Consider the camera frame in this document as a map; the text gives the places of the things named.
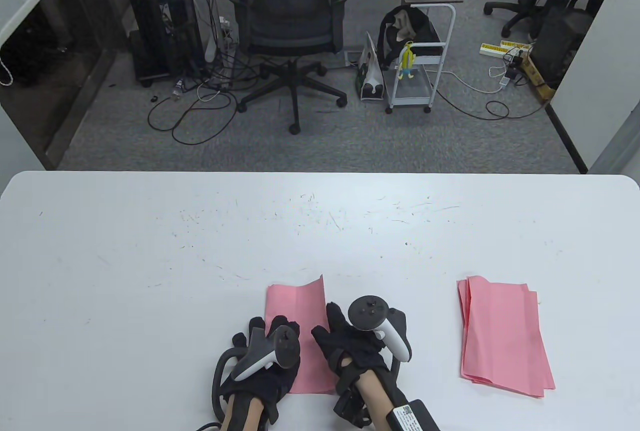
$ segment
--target hand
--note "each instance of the hand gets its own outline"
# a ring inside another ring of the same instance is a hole
[[[295,333],[300,336],[300,326],[295,321],[288,321],[285,316],[276,316],[271,322],[271,327],[267,337],[269,337],[278,326],[289,326]],[[262,329],[264,332],[266,325],[262,317],[254,317],[249,321],[249,339],[255,328]],[[239,332],[233,337],[233,346],[237,348],[247,347],[247,337],[244,333]],[[229,398],[237,393],[249,393],[262,401],[262,404],[269,415],[271,424],[278,417],[276,403],[278,403],[284,395],[290,392],[293,382],[298,375],[300,360],[289,369],[282,369],[278,364],[274,363],[269,369],[260,369],[242,381],[235,381],[231,377],[227,377],[226,381],[220,386],[220,394],[224,400],[229,402]]]
[[[380,355],[380,350],[385,344],[373,331],[361,331],[351,326],[340,306],[334,302],[326,305],[326,317],[329,321],[329,331],[322,326],[316,326],[311,330],[311,334],[334,373],[340,374],[342,360],[347,357],[352,358],[360,368],[386,369],[385,360]]]

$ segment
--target black bag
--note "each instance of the black bag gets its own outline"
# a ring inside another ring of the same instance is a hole
[[[398,41],[398,31],[400,31],[400,29],[396,28],[394,23],[396,22],[396,15],[401,11],[406,11],[411,27],[415,31],[415,36]],[[385,38],[390,49],[387,54],[385,54]],[[413,41],[414,43],[437,43],[440,41],[440,38],[438,38],[438,33],[436,33],[434,25],[425,13],[405,4],[397,6],[386,13],[380,23],[380,32],[377,35],[377,60],[383,71],[389,69],[393,60],[400,56],[402,49],[409,41]],[[413,51],[416,56],[437,56],[442,54],[443,49],[441,46],[415,47]]]

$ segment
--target forearm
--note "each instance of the forearm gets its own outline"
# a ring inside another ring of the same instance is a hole
[[[366,404],[375,431],[391,431],[387,415],[393,411],[394,406],[375,372],[370,369],[361,374],[356,381],[356,388]]]
[[[263,402],[260,401],[260,399],[258,399],[257,397],[254,397],[251,400],[251,403],[249,404],[249,411],[243,425],[242,420],[239,421],[237,415],[235,419],[233,417],[235,397],[235,394],[229,397],[228,406],[226,407],[226,415],[224,416],[224,422],[222,423],[222,427],[220,428],[221,431],[258,431],[260,417],[263,414],[263,409],[265,409],[265,407],[263,406]]]

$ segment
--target white vr controller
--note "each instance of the white vr controller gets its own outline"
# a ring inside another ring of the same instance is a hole
[[[411,346],[407,340],[407,317],[401,310],[389,307],[378,296],[362,296],[349,306],[349,321],[361,331],[373,331],[396,360],[411,360]]]
[[[231,379],[242,381],[262,368],[269,369],[274,363],[289,369],[300,360],[300,340],[289,326],[278,326],[269,336],[265,330],[253,328],[246,354],[231,370]]]

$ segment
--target rolling cart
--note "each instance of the rolling cart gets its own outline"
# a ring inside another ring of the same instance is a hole
[[[413,61],[412,74],[413,78],[404,76],[400,79],[402,69],[400,63],[407,53],[407,47],[403,47],[400,56],[396,61],[391,63],[389,69],[382,72],[384,77],[384,86],[386,87],[386,96],[388,106],[384,110],[385,113],[393,113],[395,106],[423,106],[425,113],[432,111],[434,98],[440,82],[442,67],[447,56],[447,49],[451,40],[453,25],[456,21],[456,9],[448,3],[430,3],[430,4],[412,4],[412,8],[418,8],[426,15],[429,14],[431,8],[448,8],[450,10],[450,20],[446,31],[446,39],[443,41],[439,38],[438,33],[429,21],[431,26],[430,35],[432,40],[428,42],[414,42],[409,47],[415,54]],[[437,70],[427,70],[425,66],[438,66]],[[432,82],[429,73],[435,73],[435,79]]]

